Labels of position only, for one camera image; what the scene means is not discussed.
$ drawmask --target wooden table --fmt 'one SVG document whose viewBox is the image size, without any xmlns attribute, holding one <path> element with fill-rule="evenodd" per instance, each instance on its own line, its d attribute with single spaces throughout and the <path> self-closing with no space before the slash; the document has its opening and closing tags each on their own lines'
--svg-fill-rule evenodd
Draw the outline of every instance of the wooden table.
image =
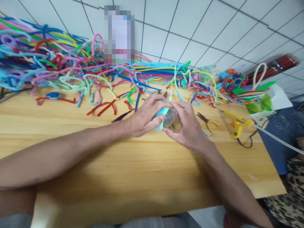
<svg viewBox="0 0 304 228">
<path fill-rule="evenodd" d="M 128 88 L 129 84 L 122 84 L 113 91 L 119 95 Z M 35 98 L 49 91 L 42 89 L 35 97 L 23 92 L 0 104 L 0 158 L 50 138 L 110 124 L 128 110 L 123 102 L 126 98 L 115 103 L 117 116 L 111 108 L 100 117 L 87 116 L 93 108 L 90 97 L 84 98 L 80 108 L 55 100 L 37 106 Z M 193 91 L 180 91 L 188 101 L 193 97 Z M 69 99 L 76 97 L 75 93 L 67 95 Z M 131 97 L 136 100 L 137 94 Z M 102 99 L 111 101 L 113 96 L 102 89 Z M 173 90 L 172 101 L 178 100 Z M 251 149 L 243 148 L 229 136 L 219 115 L 219 109 L 228 110 L 228 105 L 221 103 L 215 109 L 202 104 L 194 109 L 220 124 L 210 140 L 256 198 L 286 193 L 260 135 L 253 137 Z M 240 106 L 231 111 L 249 116 Z M 203 121 L 200 124 L 210 133 Z M 245 128 L 242 141 L 254 130 Z M 99 221 L 117 224 L 219 204 L 206 179 L 203 161 L 164 132 L 153 130 L 103 148 L 61 177 L 39 185 L 32 227 L 86 227 Z"/>
</svg>

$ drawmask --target leopard print cushion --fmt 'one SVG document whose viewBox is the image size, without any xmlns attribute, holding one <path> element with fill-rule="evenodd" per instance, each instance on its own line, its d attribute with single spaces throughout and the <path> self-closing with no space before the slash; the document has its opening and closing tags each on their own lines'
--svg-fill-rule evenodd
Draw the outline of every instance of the leopard print cushion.
<svg viewBox="0 0 304 228">
<path fill-rule="evenodd" d="M 304 160 L 288 161 L 285 185 L 287 194 L 264 199 L 270 212 L 282 223 L 295 228 L 304 227 Z"/>
</svg>

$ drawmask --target yellow-handled pliers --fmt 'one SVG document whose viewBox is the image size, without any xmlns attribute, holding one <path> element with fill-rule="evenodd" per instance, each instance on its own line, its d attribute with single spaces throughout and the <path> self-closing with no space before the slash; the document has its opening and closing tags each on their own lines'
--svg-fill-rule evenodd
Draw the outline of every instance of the yellow-handled pliers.
<svg viewBox="0 0 304 228">
<path fill-rule="evenodd" d="M 215 133 L 211 130 L 211 128 L 210 128 L 210 126 L 209 126 L 209 122 L 214 123 L 214 124 L 217 125 L 218 127 L 219 127 L 219 124 L 218 124 L 217 122 L 213 121 L 213 120 L 208 120 L 206 117 L 204 117 L 204 116 L 203 116 L 202 114 L 200 114 L 199 112 L 198 112 L 197 115 L 198 115 L 199 118 L 201 118 L 202 120 L 205 121 L 206 126 L 207 126 L 207 128 L 209 129 L 209 131 L 210 131 L 212 134 L 215 135 Z"/>
</svg>

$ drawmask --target forearm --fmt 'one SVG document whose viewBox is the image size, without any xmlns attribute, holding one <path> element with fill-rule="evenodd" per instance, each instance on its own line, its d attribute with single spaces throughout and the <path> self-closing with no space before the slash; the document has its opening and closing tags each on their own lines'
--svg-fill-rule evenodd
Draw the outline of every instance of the forearm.
<svg viewBox="0 0 304 228">
<path fill-rule="evenodd" d="M 127 136 L 125 121 L 41 142 L 0 160 L 0 189 L 45 182 L 99 148 Z"/>
<path fill-rule="evenodd" d="M 255 200 L 250 189 L 228 165 L 216 147 L 208 153 L 200 153 L 206 161 L 210 183 L 223 205 L 243 220 L 259 227 L 272 227 L 265 212 Z"/>
</svg>

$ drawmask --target glue gun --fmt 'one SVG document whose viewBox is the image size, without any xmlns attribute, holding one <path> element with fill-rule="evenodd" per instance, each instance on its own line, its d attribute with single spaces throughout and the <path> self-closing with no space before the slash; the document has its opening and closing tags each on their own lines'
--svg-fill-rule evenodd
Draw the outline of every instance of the glue gun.
<svg viewBox="0 0 304 228">
<path fill-rule="evenodd" d="M 252 119 L 245 120 L 243 116 L 234 114 L 229 111 L 223 111 L 223 112 L 229 119 L 231 119 L 233 122 L 231 123 L 231 126 L 234 127 L 234 133 L 230 134 L 232 138 L 239 138 L 241 137 L 243 126 L 250 127 L 252 124 L 254 124 Z"/>
</svg>

